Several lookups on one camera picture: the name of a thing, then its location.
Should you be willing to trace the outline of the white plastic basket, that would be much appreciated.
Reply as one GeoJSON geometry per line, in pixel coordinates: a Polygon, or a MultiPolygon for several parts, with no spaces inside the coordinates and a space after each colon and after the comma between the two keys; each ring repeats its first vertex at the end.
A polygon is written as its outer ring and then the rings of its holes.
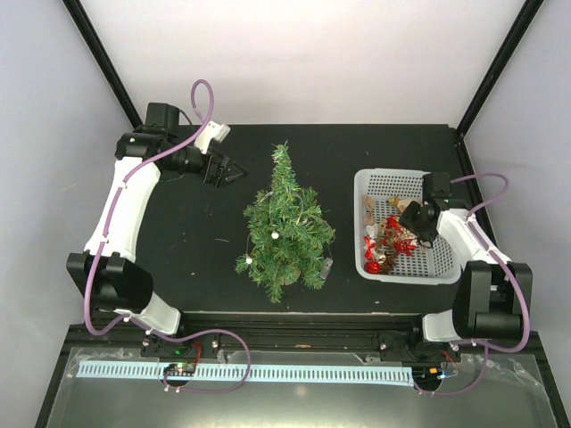
{"type": "Polygon", "coordinates": [[[376,222],[391,215],[397,215],[398,209],[388,203],[392,197],[423,200],[422,184],[426,173],[412,169],[361,169],[353,181],[353,236],[355,266],[365,279],[397,284],[453,284],[459,280],[460,266],[450,245],[437,237],[433,243],[415,249],[409,255],[396,258],[394,269],[384,275],[370,274],[365,270],[367,248],[365,235],[367,227],[363,224],[368,210],[364,198],[372,199],[371,213],[376,222]]]}

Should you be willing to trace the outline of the small green christmas tree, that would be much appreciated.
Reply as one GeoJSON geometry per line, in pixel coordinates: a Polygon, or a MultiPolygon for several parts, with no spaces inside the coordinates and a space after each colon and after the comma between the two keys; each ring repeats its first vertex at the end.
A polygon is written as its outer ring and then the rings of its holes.
{"type": "Polygon", "coordinates": [[[320,278],[335,230],[323,218],[318,193],[298,184],[286,143],[272,153],[269,189],[261,190],[244,210],[248,235],[246,249],[236,260],[236,272],[246,273],[279,303],[285,288],[296,282],[312,290],[322,288],[320,278]]]}

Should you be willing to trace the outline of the clear battery box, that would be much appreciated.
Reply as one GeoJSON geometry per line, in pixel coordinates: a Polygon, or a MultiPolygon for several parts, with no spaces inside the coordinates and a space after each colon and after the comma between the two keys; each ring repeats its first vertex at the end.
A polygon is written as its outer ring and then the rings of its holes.
{"type": "Polygon", "coordinates": [[[331,258],[325,258],[323,267],[320,271],[320,278],[326,280],[330,274],[331,268],[333,266],[333,260],[331,258]]]}

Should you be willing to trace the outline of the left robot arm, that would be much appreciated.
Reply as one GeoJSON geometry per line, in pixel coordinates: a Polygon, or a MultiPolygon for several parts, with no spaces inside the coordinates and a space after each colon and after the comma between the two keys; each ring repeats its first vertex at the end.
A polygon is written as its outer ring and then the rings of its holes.
{"type": "Polygon", "coordinates": [[[145,123],[121,136],[115,151],[112,187],[92,236],[80,253],[71,253],[66,269],[83,296],[87,330],[104,335],[92,323],[95,310],[116,314],[114,325],[132,321],[160,334],[160,345],[172,356],[185,354],[192,335],[182,312],[158,296],[153,277],[136,264],[137,238],[147,204],[165,172],[196,174],[205,184],[228,185],[247,172],[211,143],[222,142],[230,128],[205,119],[191,137],[179,137],[179,108],[149,103],[145,123]]]}

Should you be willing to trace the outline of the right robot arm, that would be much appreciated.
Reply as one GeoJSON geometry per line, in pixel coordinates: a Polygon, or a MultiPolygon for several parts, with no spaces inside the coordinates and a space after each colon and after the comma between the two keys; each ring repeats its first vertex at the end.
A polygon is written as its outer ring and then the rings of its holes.
{"type": "Polygon", "coordinates": [[[454,179],[442,172],[422,176],[422,202],[410,203],[401,214],[400,224],[422,243],[443,238],[458,260],[461,275],[452,307],[424,315],[422,328],[406,336],[405,346],[413,358],[428,358],[437,350],[438,342],[504,353],[517,353],[527,345],[531,334],[531,268],[501,252],[476,219],[476,213],[501,198],[508,187],[509,179],[501,173],[454,179]],[[492,198],[469,209],[451,195],[453,184],[484,177],[503,181],[492,198]]]}

